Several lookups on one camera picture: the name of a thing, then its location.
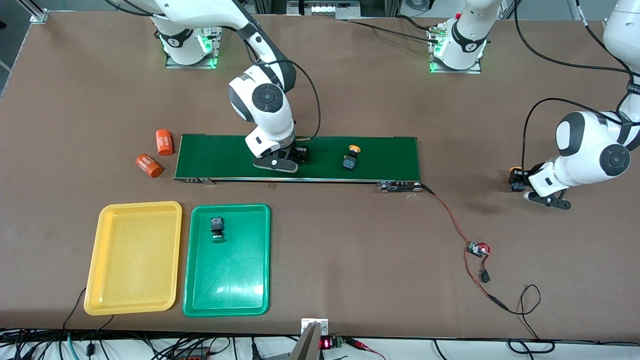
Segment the teal cable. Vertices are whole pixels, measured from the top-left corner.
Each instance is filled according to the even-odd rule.
[[[71,343],[71,332],[67,333],[67,343],[69,344],[69,349],[71,349],[71,355],[74,356],[74,359],[80,360],[78,354],[76,353],[76,350],[74,349],[74,345]]]

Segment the white robot link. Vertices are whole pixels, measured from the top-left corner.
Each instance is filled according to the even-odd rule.
[[[257,61],[229,83],[235,111],[257,127],[246,138],[256,167],[296,172],[308,161],[308,148],[296,146],[291,107],[285,96],[296,83],[296,69],[237,0],[113,0],[155,14],[167,53],[182,65],[207,55],[198,29],[219,26],[234,31],[257,55]]]
[[[640,0],[619,0],[607,21],[604,44],[635,73],[640,72],[638,39]],[[603,112],[603,117],[580,111],[560,121],[556,128],[560,155],[520,174],[525,179],[524,184],[534,190],[524,193],[525,199],[568,209],[571,204],[562,199],[566,189],[613,179],[628,169],[629,152],[640,145],[640,78],[634,76],[632,79],[616,112]],[[558,197],[554,196],[557,192],[561,192]]]
[[[449,19],[438,27],[444,29],[436,36],[440,45],[433,56],[454,70],[471,68],[482,56],[486,37],[498,16],[501,0],[465,0],[459,17]]]

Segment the orange cylinder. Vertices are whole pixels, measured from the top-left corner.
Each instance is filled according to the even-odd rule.
[[[156,161],[147,154],[140,154],[140,156],[136,158],[136,164],[138,164],[138,166],[144,170],[147,175],[153,178],[160,176],[164,171],[162,166],[156,163]]]
[[[173,154],[171,131],[167,129],[160,129],[156,131],[156,144],[158,146],[158,154],[162,156],[169,156]]]

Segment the brown tabletop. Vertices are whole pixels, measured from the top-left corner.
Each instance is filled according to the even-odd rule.
[[[325,17],[258,18],[316,82],[321,135],[417,136],[422,180],[448,202],[468,236],[492,246],[487,290],[516,307],[526,284],[542,292],[527,317],[544,338],[640,339],[640,167],[571,189],[573,209],[509,193],[522,125],[544,97],[615,108],[624,74],[571,69],[535,57],[513,22],[498,21],[483,74],[430,74],[422,42]],[[370,20],[420,35],[399,19]],[[617,65],[580,22],[523,22],[531,44],[565,61]],[[594,24],[598,33],[602,27]],[[288,333],[300,318],[360,336],[529,337],[468,278],[464,242],[428,193],[371,185],[221,183],[172,179],[176,156],[150,179],[135,164],[154,132],[248,134],[227,83],[250,62],[224,36],[217,70],[165,70],[148,19],[116,12],[53,13],[32,26],[0,102],[0,327],[61,327],[86,286],[97,217],[108,204],[176,200],[184,207],[178,299],[168,311],[117,315],[109,328]],[[287,94],[298,133],[316,126],[311,87]],[[565,104],[533,116],[527,164],[555,156]],[[187,318],[184,259],[199,204],[264,202],[272,209],[271,307],[264,316]],[[477,259],[470,258],[473,271]],[[531,305],[535,296],[526,296]],[[79,309],[73,328],[97,328]]]

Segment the green tray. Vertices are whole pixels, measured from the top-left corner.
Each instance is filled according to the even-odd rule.
[[[354,171],[342,168],[349,145],[362,149]],[[420,181],[418,141],[410,137],[318,136],[308,145],[309,163],[295,173],[253,166],[253,154],[244,136],[183,134],[175,180],[187,183],[211,181],[294,181],[328,183],[377,183]]]
[[[224,220],[213,243],[211,218]],[[271,210],[265,204],[200,205],[191,213],[184,303],[188,317],[262,315],[269,308]]]

